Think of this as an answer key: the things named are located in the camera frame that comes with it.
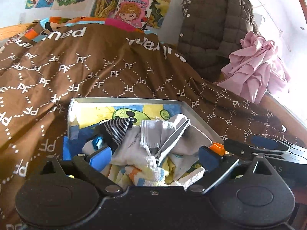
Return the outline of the orange plastic cup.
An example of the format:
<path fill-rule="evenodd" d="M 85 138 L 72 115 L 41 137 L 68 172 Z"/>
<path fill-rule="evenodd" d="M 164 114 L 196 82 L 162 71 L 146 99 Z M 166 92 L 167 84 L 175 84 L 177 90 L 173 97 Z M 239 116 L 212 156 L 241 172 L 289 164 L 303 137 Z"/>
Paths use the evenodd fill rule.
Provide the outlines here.
<path fill-rule="evenodd" d="M 209 149 L 219 154 L 219 156 L 228 154 L 228 151 L 225 150 L 223 144 L 221 143 L 213 142 L 212 145 L 209 147 Z"/>

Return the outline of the black white striped sock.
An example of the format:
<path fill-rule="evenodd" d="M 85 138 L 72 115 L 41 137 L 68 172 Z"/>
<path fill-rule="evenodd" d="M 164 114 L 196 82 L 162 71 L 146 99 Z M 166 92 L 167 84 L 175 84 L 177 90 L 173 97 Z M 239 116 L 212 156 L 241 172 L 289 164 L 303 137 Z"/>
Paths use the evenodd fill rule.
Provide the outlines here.
<path fill-rule="evenodd" d="M 114 153 L 121 145 L 128 129 L 132 128 L 134 119 L 131 117 L 110 119 L 97 125 L 94 136 L 101 136 Z"/>

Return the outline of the grey sock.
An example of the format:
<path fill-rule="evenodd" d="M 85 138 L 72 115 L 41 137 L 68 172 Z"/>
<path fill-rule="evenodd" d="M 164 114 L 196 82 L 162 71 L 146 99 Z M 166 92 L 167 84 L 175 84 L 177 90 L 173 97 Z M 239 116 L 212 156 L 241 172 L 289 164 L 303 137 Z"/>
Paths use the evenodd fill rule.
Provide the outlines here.
<path fill-rule="evenodd" d="M 123 142 L 112 155 L 111 164 L 143 168 L 160 165 L 169 154 L 192 156 L 198 160 L 198 149 L 210 147 L 211 139 L 191 124 L 183 114 L 163 120 L 143 120 L 128 129 Z"/>

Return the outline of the white soft cloth toy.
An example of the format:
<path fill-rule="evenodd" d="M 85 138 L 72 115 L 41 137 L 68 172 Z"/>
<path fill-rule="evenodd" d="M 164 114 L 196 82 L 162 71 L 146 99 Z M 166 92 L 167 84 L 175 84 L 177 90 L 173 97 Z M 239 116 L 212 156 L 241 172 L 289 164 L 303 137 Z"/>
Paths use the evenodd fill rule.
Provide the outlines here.
<path fill-rule="evenodd" d="M 157 167 L 150 160 L 142 169 L 134 166 L 107 165 L 102 171 L 105 177 L 126 190 L 129 186 L 182 186 L 188 188 L 200 180 L 205 168 L 196 163 L 180 178 L 174 178 L 176 166 L 168 157 L 161 167 Z"/>

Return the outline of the grey metal storage tray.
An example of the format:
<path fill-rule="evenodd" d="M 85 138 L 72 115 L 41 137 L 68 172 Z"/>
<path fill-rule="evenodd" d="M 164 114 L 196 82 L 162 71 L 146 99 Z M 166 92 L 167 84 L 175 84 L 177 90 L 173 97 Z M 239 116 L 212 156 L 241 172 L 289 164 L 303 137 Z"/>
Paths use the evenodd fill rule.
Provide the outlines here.
<path fill-rule="evenodd" d="M 162 99 L 133 98 L 73 98 L 68 109 L 68 133 L 64 137 L 63 160 L 80 154 L 94 127 L 105 120 L 131 117 L 134 124 L 142 120 L 168 120 L 184 114 L 191 124 L 211 141 L 223 143 L 222 138 L 185 102 Z"/>

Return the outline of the pink crumpled garment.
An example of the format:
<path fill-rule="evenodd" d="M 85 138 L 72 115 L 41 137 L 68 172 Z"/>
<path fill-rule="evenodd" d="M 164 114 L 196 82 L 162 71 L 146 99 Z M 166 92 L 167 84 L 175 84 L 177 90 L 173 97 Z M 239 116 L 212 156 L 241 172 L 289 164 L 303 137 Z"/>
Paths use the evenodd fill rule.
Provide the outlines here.
<path fill-rule="evenodd" d="M 230 63 L 221 69 L 224 79 L 217 85 L 255 104 L 266 92 L 287 92 L 290 75 L 275 42 L 250 31 L 240 44 L 242 48 L 231 53 Z"/>

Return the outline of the brown patterned PF blanket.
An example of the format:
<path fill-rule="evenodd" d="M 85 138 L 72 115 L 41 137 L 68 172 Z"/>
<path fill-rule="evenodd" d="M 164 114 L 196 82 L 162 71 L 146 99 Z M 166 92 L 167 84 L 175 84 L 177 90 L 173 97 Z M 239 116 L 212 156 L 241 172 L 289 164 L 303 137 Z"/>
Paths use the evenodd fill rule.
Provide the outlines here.
<path fill-rule="evenodd" d="M 47 18 L 1 50 L 1 229 L 22 226 L 15 195 L 47 155 L 62 156 L 78 97 L 181 100 L 219 136 L 303 145 L 271 110 L 204 80 L 155 34 L 109 19 Z"/>

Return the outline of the brown quilted jacket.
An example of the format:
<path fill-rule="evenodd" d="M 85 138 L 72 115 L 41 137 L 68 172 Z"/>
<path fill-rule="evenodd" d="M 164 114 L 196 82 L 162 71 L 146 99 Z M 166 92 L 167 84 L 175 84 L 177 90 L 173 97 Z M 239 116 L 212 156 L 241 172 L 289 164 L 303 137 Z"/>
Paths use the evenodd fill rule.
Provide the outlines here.
<path fill-rule="evenodd" d="M 185 5 L 177 50 L 205 80 L 218 80 L 240 40 L 258 33 L 249 0 L 190 0 Z"/>

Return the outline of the pink anime girl poster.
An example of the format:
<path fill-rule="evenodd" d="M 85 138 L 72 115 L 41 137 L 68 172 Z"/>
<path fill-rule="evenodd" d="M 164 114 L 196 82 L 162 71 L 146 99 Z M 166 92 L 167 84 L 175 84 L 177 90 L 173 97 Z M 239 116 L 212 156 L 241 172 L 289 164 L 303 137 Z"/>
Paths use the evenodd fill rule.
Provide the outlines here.
<path fill-rule="evenodd" d="M 114 18 L 143 29 L 149 21 L 152 2 L 154 0 L 119 0 Z"/>

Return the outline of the wooden bed frame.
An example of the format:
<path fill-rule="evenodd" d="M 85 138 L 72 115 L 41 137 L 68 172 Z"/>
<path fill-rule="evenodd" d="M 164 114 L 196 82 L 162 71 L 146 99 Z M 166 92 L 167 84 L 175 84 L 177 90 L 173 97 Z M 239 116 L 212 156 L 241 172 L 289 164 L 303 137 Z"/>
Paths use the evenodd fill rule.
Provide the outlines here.
<path fill-rule="evenodd" d="M 276 115 L 287 131 L 297 136 L 306 145 L 306 126 L 291 111 L 280 104 L 269 92 L 263 96 L 260 105 Z"/>

